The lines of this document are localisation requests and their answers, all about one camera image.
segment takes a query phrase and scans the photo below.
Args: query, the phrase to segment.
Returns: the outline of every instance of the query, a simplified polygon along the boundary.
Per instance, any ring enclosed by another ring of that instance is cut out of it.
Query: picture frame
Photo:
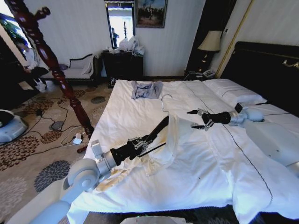
[[[164,28],[168,0],[135,0],[137,28]]]

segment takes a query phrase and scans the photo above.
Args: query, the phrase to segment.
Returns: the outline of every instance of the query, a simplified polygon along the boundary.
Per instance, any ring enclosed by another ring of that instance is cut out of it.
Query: dresser
[[[109,80],[141,80],[143,77],[143,56],[133,56],[132,52],[111,54],[103,51],[102,58]]]

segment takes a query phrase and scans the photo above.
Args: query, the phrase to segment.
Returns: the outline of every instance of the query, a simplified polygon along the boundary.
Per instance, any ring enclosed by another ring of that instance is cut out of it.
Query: black headboard
[[[221,78],[299,117],[299,46],[237,42]]]

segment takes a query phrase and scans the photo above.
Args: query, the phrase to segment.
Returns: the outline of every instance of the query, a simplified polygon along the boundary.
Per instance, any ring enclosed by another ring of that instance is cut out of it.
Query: power adapter
[[[76,145],[80,145],[82,142],[82,134],[77,133],[75,139],[73,140],[73,143]]]

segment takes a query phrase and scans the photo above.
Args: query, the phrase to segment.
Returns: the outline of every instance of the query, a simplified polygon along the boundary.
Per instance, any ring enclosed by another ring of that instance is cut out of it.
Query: floral rug
[[[75,94],[87,112],[92,126],[101,117],[109,100],[111,89],[107,84],[97,88],[74,86]],[[14,213],[27,204],[52,182],[67,176],[70,166],[84,153],[77,149],[88,144],[83,134],[80,145],[71,145],[76,133],[84,133],[79,126],[69,101],[58,86],[48,82],[48,88],[13,109],[28,123],[25,135],[12,143],[0,146],[0,223],[6,223]],[[135,216],[183,217],[194,224],[237,224],[232,206],[224,208],[203,207],[191,210],[136,213],[90,213],[86,224],[119,224],[127,217]],[[257,216],[252,224],[263,224]],[[68,224],[64,218],[60,224]]]

